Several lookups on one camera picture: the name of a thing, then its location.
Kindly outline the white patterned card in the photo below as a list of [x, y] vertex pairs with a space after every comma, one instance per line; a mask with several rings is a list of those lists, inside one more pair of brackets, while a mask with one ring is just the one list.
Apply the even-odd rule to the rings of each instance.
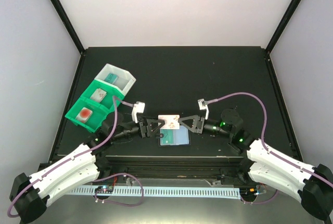
[[180, 123], [178, 122], [179, 115], [159, 115], [158, 119], [164, 121], [164, 125], [161, 129], [167, 130], [178, 130], [180, 128]]

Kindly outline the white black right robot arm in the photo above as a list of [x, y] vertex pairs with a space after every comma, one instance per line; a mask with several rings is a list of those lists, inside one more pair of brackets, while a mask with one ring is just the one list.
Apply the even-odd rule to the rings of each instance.
[[231, 108], [221, 113], [219, 121], [193, 115], [178, 122], [195, 134], [228, 138], [229, 145], [244, 156], [236, 171], [239, 182], [273, 187], [297, 200], [313, 217], [332, 222], [332, 171], [327, 166], [314, 167], [263, 144], [243, 128], [242, 118]]

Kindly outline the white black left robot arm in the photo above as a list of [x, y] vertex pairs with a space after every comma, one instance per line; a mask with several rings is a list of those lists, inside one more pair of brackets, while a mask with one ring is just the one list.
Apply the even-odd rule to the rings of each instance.
[[112, 173], [106, 151], [118, 140], [135, 135], [142, 139], [157, 137], [164, 125], [165, 121], [161, 119], [138, 117], [124, 122], [120, 113], [109, 114], [93, 137], [69, 155], [30, 176], [21, 173], [15, 177], [8, 217], [19, 217], [21, 223], [31, 223], [52, 203], [78, 186], [127, 177], [126, 172]]

